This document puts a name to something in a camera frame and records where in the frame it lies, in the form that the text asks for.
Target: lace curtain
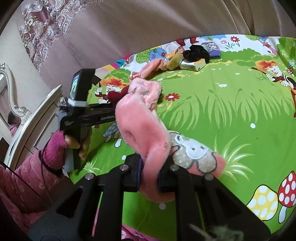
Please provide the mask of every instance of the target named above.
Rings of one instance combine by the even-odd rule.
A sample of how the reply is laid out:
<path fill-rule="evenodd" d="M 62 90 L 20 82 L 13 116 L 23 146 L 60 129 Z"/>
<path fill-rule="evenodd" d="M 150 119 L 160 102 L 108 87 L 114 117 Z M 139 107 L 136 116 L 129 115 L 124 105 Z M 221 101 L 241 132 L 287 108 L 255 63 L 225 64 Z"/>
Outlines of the lace curtain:
<path fill-rule="evenodd" d="M 25 5 L 22 10 L 24 24 L 20 26 L 19 32 L 38 71 L 53 42 L 67 34 L 76 14 L 85 10 L 87 5 L 88 0 L 38 0 Z"/>

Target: purple sock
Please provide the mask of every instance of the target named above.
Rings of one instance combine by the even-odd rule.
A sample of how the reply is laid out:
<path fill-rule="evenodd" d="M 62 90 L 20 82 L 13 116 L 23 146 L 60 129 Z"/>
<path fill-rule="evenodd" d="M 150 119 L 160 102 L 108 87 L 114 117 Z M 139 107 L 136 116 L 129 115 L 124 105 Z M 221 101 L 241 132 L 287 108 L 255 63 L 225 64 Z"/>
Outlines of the purple sock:
<path fill-rule="evenodd" d="M 215 44 L 214 42 L 206 42 L 206 43 L 202 43 L 201 45 L 206 45 L 210 49 L 209 54 L 211 59 L 221 58 L 221 51 L 218 45 Z"/>

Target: red flower print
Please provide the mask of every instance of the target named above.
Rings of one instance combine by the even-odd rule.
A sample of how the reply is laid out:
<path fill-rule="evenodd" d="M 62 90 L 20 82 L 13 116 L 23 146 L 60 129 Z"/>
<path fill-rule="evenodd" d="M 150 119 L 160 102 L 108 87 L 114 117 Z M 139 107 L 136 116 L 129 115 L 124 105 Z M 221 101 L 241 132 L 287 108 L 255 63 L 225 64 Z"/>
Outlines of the red flower print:
<path fill-rule="evenodd" d="M 231 40 L 232 42 L 235 42 L 235 43 L 238 42 L 238 41 L 240 41 L 238 37 L 234 37 L 234 36 L 231 37 L 230 40 Z"/>
<path fill-rule="evenodd" d="M 175 94 L 175 93 L 172 93 L 172 94 L 168 94 L 166 97 L 165 97 L 165 100 L 167 101 L 175 101 L 175 99 L 180 99 L 180 96 L 179 94 Z"/>

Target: cartoon tree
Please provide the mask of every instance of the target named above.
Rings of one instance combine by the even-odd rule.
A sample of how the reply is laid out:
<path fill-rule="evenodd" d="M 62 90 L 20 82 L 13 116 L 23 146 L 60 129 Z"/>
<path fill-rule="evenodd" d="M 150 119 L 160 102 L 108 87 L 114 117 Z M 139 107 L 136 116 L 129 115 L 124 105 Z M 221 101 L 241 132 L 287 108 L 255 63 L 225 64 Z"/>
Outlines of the cartoon tree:
<path fill-rule="evenodd" d="M 118 79 L 121 79 L 125 83 L 129 83 L 129 77 L 131 72 L 128 69 L 115 69 L 111 71 L 109 74 L 107 74 L 104 79 L 108 77 L 117 77 Z"/>
<path fill-rule="evenodd" d="M 296 58 L 296 39 L 293 38 L 279 38 L 279 44 L 276 46 L 281 58 L 286 66 L 289 66 L 288 62 L 295 61 Z"/>
<path fill-rule="evenodd" d="M 149 54 L 151 52 L 151 49 L 147 49 L 143 52 L 140 52 L 136 56 L 136 62 L 139 64 L 145 63 L 149 61 Z"/>
<path fill-rule="evenodd" d="M 253 41 L 258 40 L 260 43 L 263 44 L 263 46 L 266 46 L 267 48 L 269 48 L 274 53 L 275 56 L 277 55 L 277 51 L 274 48 L 272 48 L 272 46 L 269 43 L 265 42 L 268 39 L 268 37 L 259 37 L 259 36 L 253 36 L 253 35 L 246 35 L 246 37 Z"/>

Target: red mushroom with white spots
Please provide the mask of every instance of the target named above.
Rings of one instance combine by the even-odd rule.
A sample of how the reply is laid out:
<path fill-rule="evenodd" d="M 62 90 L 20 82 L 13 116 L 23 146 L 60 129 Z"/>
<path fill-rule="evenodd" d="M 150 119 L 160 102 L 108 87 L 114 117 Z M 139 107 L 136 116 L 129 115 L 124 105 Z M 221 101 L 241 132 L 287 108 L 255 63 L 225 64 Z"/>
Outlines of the red mushroom with white spots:
<path fill-rule="evenodd" d="M 291 171 L 282 181 L 278 191 L 279 202 L 283 205 L 279 212 L 279 223 L 285 221 L 288 207 L 296 205 L 296 174 Z"/>

